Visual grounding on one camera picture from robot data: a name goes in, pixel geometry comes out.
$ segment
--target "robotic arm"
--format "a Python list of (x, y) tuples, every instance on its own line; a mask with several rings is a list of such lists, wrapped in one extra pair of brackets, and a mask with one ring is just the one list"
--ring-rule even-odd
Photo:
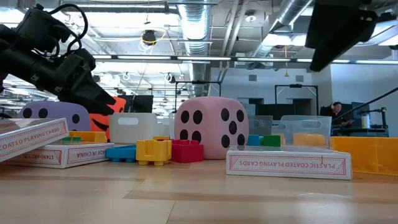
[[(76, 8), (83, 16), (85, 28), (79, 36), (52, 17), (66, 7)], [(95, 59), (81, 47), (87, 30), (85, 13), (74, 4), (65, 4), (50, 12), (38, 4), (26, 12), (15, 29), (0, 24), (0, 91), (4, 89), (2, 81), (7, 74), (12, 74), (57, 95), (60, 101), (84, 106), (89, 113), (113, 114), (107, 105), (116, 101), (94, 82), (91, 71), (96, 66)], [(59, 55), (59, 41), (65, 43), (71, 35), (75, 39), (67, 52)], [(79, 48), (72, 50), (75, 43)], [(55, 54), (47, 55), (46, 52), (54, 49)]]

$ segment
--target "person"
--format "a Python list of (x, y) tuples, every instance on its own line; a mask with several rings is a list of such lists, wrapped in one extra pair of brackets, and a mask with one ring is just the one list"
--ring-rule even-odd
[(349, 127), (353, 123), (353, 121), (347, 121), (345, 120), (344, 117), (340, 117), (339, 119), (336, 119), (337, 117), (340, 116), (340, 111), (341, 111), (342, 104), (340, 102), (334, 102), (330, 105), (330, 108), (326, 111), (325, 116), (331, 116), (331, 124), (332, 125), (341, 125), (343, 127)]

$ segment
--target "purple toy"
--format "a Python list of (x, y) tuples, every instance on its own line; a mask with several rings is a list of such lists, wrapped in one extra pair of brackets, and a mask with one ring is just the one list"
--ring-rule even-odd
[(66, 118), (69, 131), (90, 131), (86, 108), (74, 103), (36, 101), (23, 107), (18, 118)]

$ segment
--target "wooden tabletop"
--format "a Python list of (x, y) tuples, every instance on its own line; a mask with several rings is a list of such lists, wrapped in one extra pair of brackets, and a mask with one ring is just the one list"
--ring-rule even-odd
[(0, 166), (1, 224), (398, 223), (398, 177), (225, 174), (225, 161)]

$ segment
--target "white plastic bin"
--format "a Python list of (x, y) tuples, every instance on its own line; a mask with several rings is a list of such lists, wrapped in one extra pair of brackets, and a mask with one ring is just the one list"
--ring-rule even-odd
[(296, 146), (328, 146), (331, 131), (329, 116), (286, 115), (272, 134), (283, 134), (285, 143)]
[(174, 122), (175, 122), (175, 113), (169, 114), (169, 133), (170, 139), (174, 139)]
[(257, 134), (259, 136), (270, 135), (272, 127), (272, 116), (257, 115), (248, 116), (249, 134)]
[(168, 135), (169, 127), (157, 122), (153, 113), (115, 113), (109, 117), (111, 142), (135, 144), (137, 140)]

